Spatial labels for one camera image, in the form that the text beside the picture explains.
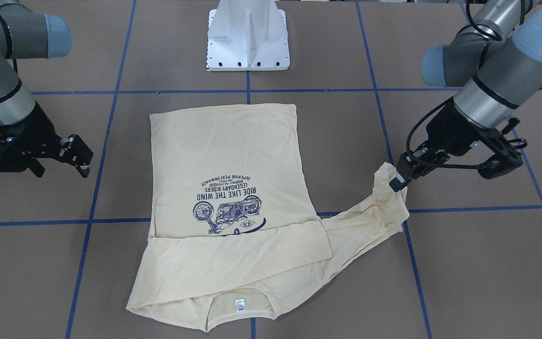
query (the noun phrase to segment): gray robot arm segment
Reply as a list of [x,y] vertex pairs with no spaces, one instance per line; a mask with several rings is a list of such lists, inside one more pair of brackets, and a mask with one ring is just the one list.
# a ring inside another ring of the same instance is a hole
[[542,0],[489,0],[473,18],[479,30],[467,25],[449,45],[426,52],[422,62],[424,82],[439,87],[463,86],[538,4]]
[[63,57],[71,45],[62,18],[33,13],[17,0],[0,0],[0,52],[6,58]]
[[61,138],[0,52],[0,172],[30,169],[43,176],[38,158],[69,163],[86,178],[93,152],[78,135]]

